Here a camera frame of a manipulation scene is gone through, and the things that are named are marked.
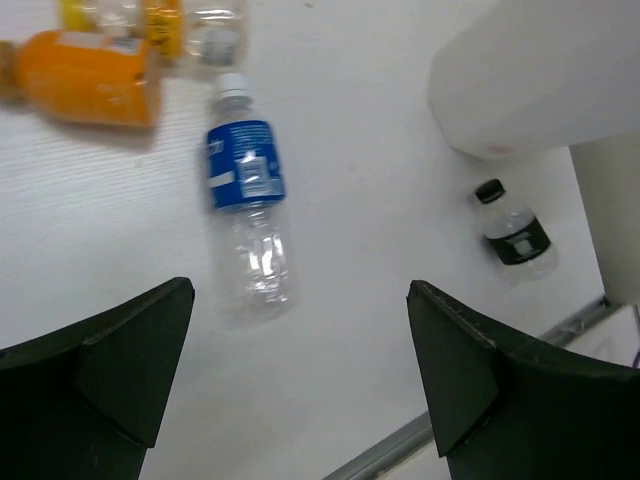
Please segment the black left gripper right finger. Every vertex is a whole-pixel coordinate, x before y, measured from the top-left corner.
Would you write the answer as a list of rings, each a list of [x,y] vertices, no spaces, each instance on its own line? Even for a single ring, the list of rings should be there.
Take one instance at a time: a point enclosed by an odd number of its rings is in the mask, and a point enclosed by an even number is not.
[[[635,479],[639,373],[538,340],[415,280],[408,316],[454,479]]]

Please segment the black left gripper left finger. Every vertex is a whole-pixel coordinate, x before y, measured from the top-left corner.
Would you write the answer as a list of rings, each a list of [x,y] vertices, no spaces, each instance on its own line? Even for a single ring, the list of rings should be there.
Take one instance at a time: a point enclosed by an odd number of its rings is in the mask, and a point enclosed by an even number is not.
[[[136,479],[154,448],[195,290],[173,278],[1,351],[4,479]]]

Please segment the black label water bottle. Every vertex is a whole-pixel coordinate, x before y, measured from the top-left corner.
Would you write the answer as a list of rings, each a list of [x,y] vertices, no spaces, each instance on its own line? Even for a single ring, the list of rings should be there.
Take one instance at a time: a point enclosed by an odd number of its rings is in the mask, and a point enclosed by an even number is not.
[[[480,236],[506,281],[519,284],[555,270],[559,256],[534,211],[493,178],[472,201]]]

